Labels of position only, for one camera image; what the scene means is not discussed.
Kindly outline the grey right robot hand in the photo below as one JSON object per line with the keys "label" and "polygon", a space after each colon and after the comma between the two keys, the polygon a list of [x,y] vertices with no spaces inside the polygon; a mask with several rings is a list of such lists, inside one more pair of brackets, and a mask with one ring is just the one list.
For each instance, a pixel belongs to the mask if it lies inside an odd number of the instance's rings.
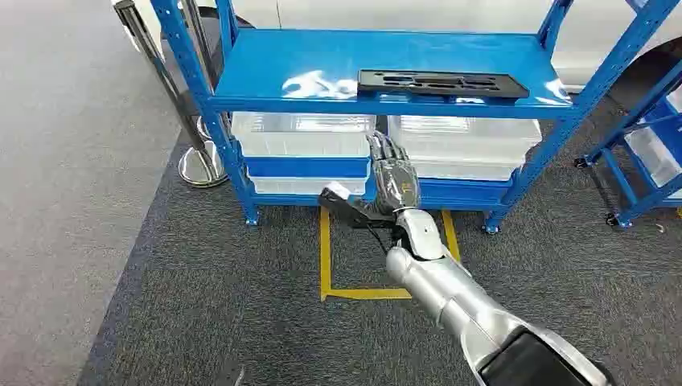
{"label": "grey right robot hand", "polygon": [[385,215],[421,203],[418,176],[403,146],[380,131],[367,136],[376,182],[376,209]]}

